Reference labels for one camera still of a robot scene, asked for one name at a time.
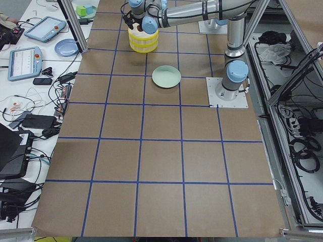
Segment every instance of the white label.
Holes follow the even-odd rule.
[[[28,140],[28,134],[20,134],[19,136],[22,138],[20,145],[26,145]]]

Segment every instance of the laptop screen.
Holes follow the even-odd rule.
[[[10,161],[22,138],[0,123],[0,170]]]

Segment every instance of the white cloth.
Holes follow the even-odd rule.
[[[286,56],[290,54],[291,48],[289,44],[273,44],[261,53],[259,57],[263,62],[272,62],[274,65],[281,65],[286,62]]]

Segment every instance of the laptop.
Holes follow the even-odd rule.
[[[0,179],[14,179],[26,174],[33,139],[29,130],[11,131],[0,123]]]

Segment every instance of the blue joint cap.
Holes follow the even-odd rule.
[[[167,0],[161,0],[161,9],[167,8]]]
[[[220,26],[223,26],[223,25],[227,25],[228,24],[228,20],[227,19],[223,19],[223,20],[219,20],[219,19],[216,19],[216,23]]]
[[[129,0],[129,5],[132,8],[136,8],[139,7],[143,3],[143,1],[144,0]]]
[[[249,73],[248,65],[241,60],[234,60],[227,68],[228,78],[235,83],[243,82]]]
[[[147,34],[154,34],[158,29],[155,19],[150,16],[143,17],[141,27]]]

